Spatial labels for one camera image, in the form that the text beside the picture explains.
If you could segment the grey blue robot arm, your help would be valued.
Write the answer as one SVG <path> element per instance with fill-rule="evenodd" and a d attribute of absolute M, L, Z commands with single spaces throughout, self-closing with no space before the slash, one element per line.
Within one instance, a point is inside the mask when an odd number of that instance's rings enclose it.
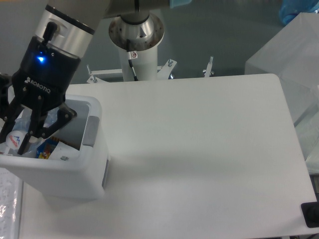
<path fill-rule="evenodd" d="M 66 105 L 65 94 L 102 19 L 119 16 L 142 24 L 150 10 L 186 4 L 185 0 L 50 0 L 19 69 L 0 77 L 1 142 L 26 108 L 31 110 L 30 123 L 19 141 L 19 155 L 28 152 L 31 138 L 46 139 L 77 116 Z"/>

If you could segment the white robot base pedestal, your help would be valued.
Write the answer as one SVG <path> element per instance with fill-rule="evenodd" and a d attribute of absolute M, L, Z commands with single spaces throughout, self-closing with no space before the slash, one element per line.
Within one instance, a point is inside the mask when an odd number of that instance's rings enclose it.
<path fill-rule="evenodd" d="M 120 69 L 91 70 L 87 65 L 88 83 L 101 83 L 103 79 L 122 78 L 124 82 L 173 79 L 177 62 L 169 58 L 164 65 L 158 65 L 158 48 L 144 51 L 118 49 Z"/>

